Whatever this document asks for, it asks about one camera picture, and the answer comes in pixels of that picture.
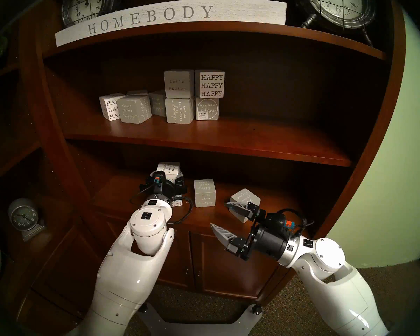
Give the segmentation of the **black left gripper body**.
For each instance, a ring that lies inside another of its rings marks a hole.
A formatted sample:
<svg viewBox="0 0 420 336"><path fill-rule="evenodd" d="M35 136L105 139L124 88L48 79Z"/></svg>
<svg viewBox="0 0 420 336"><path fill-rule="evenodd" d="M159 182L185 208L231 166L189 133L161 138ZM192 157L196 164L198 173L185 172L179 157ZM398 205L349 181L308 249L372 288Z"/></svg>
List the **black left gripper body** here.
<svg viewBox="0 0 420 336"><path fill-rule="evenodd" d="M145 179L147 199L174 199L177 195L186 194L187 186L175 185L175 180L171 181L171 178L171 175L165 173L152 173L149 175Z"/></svg>

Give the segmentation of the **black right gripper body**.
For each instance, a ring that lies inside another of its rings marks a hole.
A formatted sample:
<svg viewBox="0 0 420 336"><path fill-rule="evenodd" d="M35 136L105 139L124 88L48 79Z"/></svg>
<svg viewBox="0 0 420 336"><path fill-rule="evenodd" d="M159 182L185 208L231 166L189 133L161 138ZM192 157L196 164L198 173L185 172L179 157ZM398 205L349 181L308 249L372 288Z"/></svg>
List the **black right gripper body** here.
<svg viewBox="0 0 420 336"><path fill-rule="evenodd" d="M284 220L255 220L241 252L241 258L247 261L251 252L256 250L278 261L290 238L290 231L285 223Z"/></svg>

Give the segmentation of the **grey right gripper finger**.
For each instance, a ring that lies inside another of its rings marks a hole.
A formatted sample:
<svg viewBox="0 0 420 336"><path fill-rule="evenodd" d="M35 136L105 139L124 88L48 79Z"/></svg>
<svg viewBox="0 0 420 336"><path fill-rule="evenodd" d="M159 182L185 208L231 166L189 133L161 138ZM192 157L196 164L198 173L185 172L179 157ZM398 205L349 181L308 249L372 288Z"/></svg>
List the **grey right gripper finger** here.
<svg viewBox="0 0 420 336"><path fill-rule="evenodd" d="M247 238L238 237L213 223L210 226L214 235L225 247L226 251L234 254L236 257L247 257Z"/></svg>
<svg viewBox="0 0 420 336"><path fill-rule="evenodd" d="M247 204L240 202L225 202L224 206L243 219L247 218L249 221L263 221L266 218L266 211L252 202L248 202Z"/></svg>

